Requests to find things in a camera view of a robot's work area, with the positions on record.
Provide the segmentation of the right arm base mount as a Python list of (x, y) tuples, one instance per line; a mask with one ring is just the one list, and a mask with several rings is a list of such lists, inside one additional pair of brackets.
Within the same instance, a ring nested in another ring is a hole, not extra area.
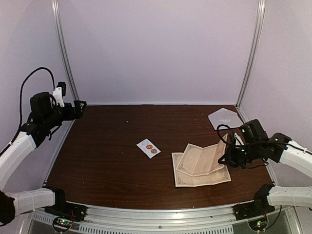
[(268, 227), (267, 215), (275, 211), (267, 199), (269, 191), (274, 187), (271, 184), (263, 185), (253, 196), (253, 201), (240, 203), (233, 206), (234, 215), (237, 221), (248, 220), (252, 231), (263, 232)]

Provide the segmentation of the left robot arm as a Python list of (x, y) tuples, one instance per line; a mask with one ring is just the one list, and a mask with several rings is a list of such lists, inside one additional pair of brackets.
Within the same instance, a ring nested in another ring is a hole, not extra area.
[[(64, 121), (82, 118), (86, 101), (63, 101), (61, 88), (52, 94), (42, 92), (30, 98), (31, 113), (26, 123), (19, 127), (16, 138), (0, 154), (0, 188), (22, 161), (38, 148), (45, 139), (51, 138)], [(83, 214), (66, 201), (65, 192), (54, 187), (43, 187), (19, 193), (0, 193), (0, 224), (5, 226), (15, 217), (38, 208), (63, 216), (72, 221), (82, 221)]]

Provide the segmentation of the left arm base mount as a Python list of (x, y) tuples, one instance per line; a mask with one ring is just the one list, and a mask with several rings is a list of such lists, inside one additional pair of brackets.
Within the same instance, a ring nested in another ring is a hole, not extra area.
[(44, 211), (55, 216), (52, 227), (57, 233), (63, 234), (72, 227), (74, 222), (84, 221), (86, 206), (68, 202), (63, 189), (52, 186), (44, 188), (51, 190), (55, 195), (55, 204), (45, 207)]

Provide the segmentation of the grey envelope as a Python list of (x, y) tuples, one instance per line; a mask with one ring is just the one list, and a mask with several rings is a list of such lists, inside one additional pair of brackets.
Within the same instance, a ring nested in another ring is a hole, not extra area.
[(229, 126), (231, 129), (240, 127), (243, 122), (234, 111), (226, 108), (221, 108), (208, 115), (208, 120), (212, 124), (213, 128), (217, 130), (220, 124)]

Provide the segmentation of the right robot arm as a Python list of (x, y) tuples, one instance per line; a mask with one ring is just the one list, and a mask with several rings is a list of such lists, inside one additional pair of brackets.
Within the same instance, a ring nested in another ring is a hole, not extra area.
[[(258, 119), (248, 121), (239, 127), (245, 140), (240, 144), (234, 134), (229, 140), (222, 140), (227, 149), (218, 163), (233, 168), (245, 169), (248, 163), (256, 159), (268, 159), (288, 165), (308, 177), (312, 176), (312, 153), (300, 146), (289, 136), (275, 133), (268, 137)], [(312, 207), (311, 187), (281, 187), (273, 184), (263, 185), (254, 195), (253, 200), (234, 205), (237, 220), (266, 215), (276, 206)]]

